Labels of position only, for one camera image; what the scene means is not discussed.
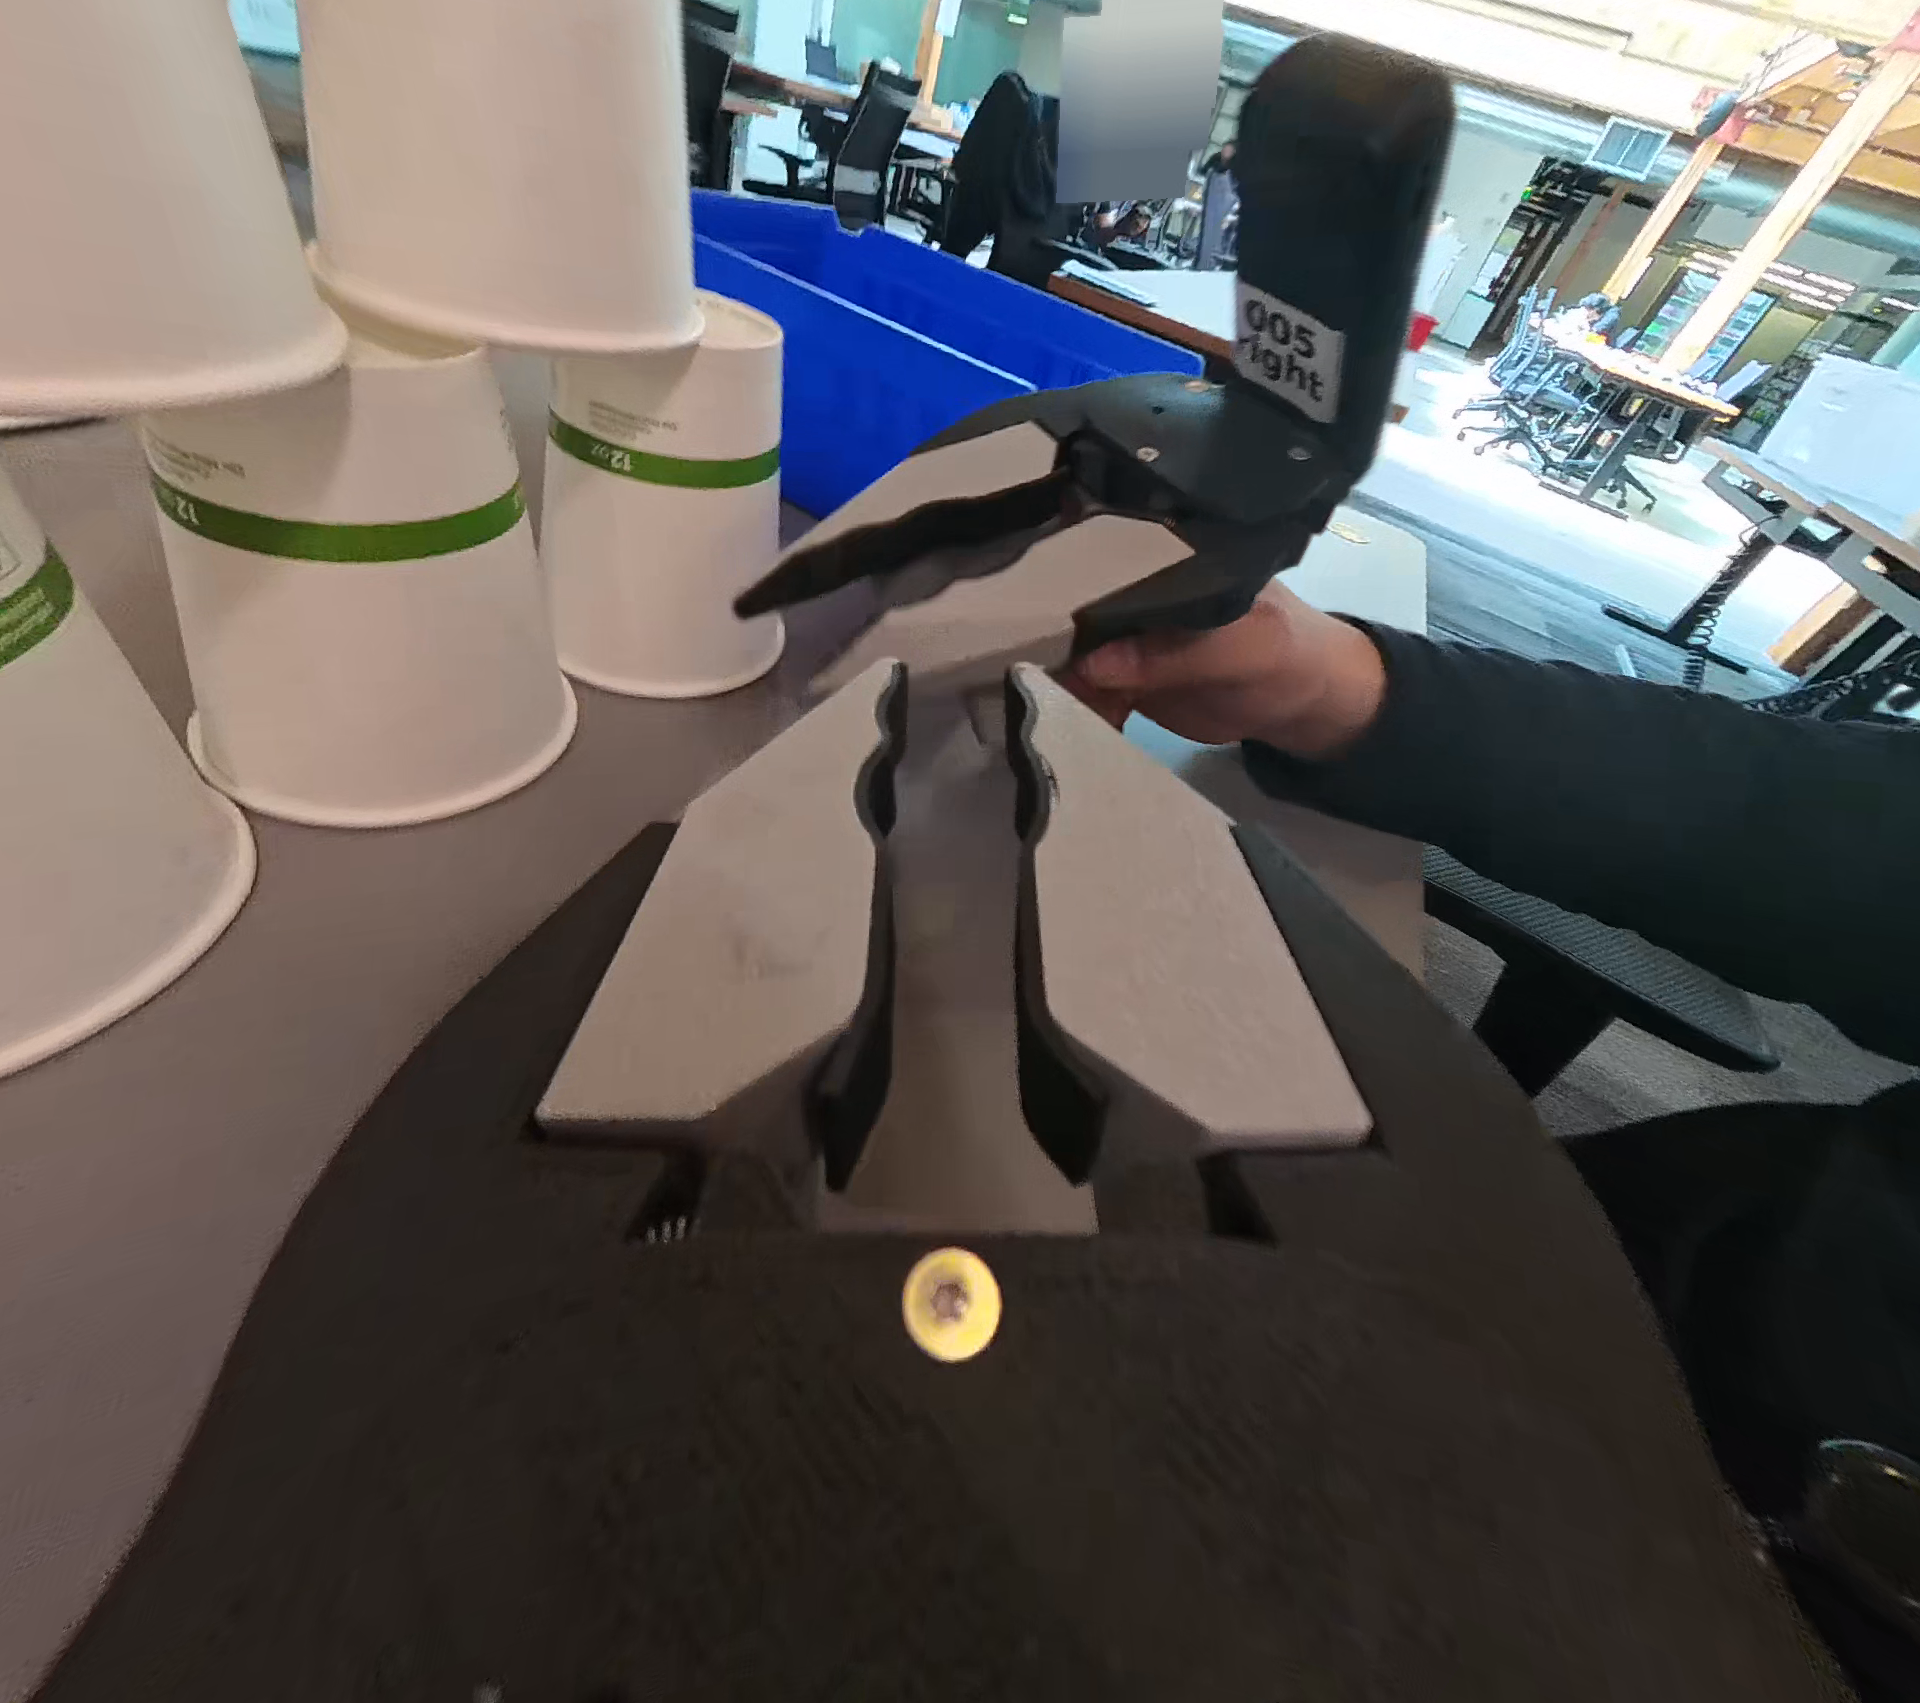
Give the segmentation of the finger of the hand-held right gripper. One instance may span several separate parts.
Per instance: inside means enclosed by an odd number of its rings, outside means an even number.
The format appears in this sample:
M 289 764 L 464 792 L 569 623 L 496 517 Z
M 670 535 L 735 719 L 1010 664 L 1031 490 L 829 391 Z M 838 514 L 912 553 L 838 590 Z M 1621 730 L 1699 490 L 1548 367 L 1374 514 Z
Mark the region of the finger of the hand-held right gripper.
M 884 581 L 850 581 L 860 623 L 809 674 L 809 695 L 838 695 L 873 664 L 900 664 L 912 688 L 991 688 L 1010 664 L 1070 664 L 1076 615 L 1182 560 L 1170 527 L 1121 514 L 908 560 Z
M 999 427 L 937 440 L 844 495 L 744 587 L 735 615 L 781 615 L 862 581 L 900 581 L 937 566 L 1025 548 L 1070 509 L 1070 454 L 1038 427 Z

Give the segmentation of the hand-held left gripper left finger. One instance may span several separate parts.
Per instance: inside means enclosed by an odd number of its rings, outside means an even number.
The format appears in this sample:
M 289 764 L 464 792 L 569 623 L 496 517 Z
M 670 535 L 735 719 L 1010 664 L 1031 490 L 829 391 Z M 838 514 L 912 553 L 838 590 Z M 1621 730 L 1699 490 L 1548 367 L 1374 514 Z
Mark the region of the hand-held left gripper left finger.
M 888 1091 L 900 738 L 877 657 L 679 810 L 538 1098 L 549 1141 L 850 1184 Z

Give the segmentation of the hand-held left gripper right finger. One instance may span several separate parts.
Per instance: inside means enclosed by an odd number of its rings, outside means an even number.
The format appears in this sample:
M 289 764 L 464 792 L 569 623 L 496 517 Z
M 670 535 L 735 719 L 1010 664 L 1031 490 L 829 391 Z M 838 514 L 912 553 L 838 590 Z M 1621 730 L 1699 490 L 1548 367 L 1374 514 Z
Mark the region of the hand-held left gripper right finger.
M 1080 1187 L 1354 1148 L 1374 1109 L 1236 821 L 1038 664 L 999 677 L 1019 827 L 1019 1106 Z

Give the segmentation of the large blue plastic bin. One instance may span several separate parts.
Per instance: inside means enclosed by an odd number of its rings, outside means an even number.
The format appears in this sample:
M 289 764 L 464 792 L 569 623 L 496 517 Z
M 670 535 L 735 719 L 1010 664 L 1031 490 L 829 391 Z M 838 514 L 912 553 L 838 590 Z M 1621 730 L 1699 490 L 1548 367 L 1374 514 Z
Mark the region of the large blue plastic bin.
M 1010 391 L 1108 374 L 1202 374 L 1202 351 L 954 259 L 895 229 L 844 229 L 824 203 L 694 195 L 705 294 L 787 329 L 781 490 L 829 514 L 948 427 Z

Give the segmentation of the white paper cup green band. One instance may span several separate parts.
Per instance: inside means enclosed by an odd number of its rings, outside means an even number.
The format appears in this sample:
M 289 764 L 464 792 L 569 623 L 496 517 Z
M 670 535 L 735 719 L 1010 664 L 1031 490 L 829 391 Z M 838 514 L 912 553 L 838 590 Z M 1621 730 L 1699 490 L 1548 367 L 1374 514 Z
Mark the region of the white paper cup green band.
M 458 817 L 576 738 L 485 347 L 351 329 L 293 391 L 140 412 L 195 719 L 236 806 Z
M 31 509 L 0 479 L 0 1071 L 177 986 L 252 894 L 206 782 Z
M 0 0 L 0 409 L 228 401 L 341 351 L 228 0 Z
M 781 326 L 697 294 L 697 340 L 555 359 L 544 581 L 563 674 L 697 699 L 765 677 L 781 615 L 735 594 L 781 560 Z
M 679 0 L 293 0 L 313 277 L 530 351 L 705 337 Z

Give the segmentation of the person's right forearm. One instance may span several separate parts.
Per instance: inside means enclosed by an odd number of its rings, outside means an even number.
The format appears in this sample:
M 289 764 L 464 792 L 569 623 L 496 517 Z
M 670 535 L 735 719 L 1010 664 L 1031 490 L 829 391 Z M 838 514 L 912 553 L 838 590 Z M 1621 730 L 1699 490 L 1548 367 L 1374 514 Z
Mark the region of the person's right forearm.
M 1385 707 L 1332 758 L 1247 738 L 1281 799 L 1451 849 L 1852 1047 L 1920 1060 L 1920 737 L 1354 623 Z

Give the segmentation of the person's right hand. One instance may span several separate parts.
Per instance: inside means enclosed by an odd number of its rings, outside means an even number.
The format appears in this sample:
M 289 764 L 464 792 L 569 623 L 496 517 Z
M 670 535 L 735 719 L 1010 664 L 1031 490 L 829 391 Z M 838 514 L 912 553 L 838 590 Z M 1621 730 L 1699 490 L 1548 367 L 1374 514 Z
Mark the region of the person's right hand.
M 1385 654 L 1289 587 L 1261 587 L 1236 623 L 1119 635 L 1060 664 L 1059 683 L 1111 730 L 1140 713 L 1196 747 L 1261 738 L 1322 764 L 1385 713 Z

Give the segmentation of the black jacket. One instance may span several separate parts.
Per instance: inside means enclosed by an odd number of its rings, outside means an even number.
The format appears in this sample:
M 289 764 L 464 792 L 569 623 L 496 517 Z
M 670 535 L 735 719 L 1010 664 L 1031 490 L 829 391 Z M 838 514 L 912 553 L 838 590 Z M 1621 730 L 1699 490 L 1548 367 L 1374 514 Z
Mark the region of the black jacket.
M 991 242 L 991 268 L 1048 287 L 1059 228 L 1059 100 L 1019 74 L 997 74 L 948 166 L 942 246 L 966 259 Z

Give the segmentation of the black mesh office chair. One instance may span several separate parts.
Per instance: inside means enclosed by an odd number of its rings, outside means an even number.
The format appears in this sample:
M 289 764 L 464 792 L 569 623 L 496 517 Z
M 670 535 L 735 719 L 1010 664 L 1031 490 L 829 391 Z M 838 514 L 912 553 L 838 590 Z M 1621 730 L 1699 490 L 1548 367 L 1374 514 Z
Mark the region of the black mesh office chair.
M 884 221 L 888 160 L 912 112 L 921 82 L 873 58 L 829 155 L 829 211 L 844 229 Z
M 686 58 L 686 169 L 694 190 L 730 195 L 730 58 L 735 12 L 711 0 L 679 0 L 679 58 Z

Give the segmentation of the person's dark clothing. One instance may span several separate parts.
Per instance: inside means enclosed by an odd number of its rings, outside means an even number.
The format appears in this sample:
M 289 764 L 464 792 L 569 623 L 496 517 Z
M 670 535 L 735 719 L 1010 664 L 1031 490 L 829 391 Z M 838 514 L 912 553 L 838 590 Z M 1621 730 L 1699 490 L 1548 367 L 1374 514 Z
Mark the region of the person's dark clothing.
M 1915 1697 L 1915 1626 L 1807 1531 L 1825 1443 L 1920 1443 L 1920 1091 L 1755 1098 L 1564 1141 L 1739 1506 L 1859 1697 Z

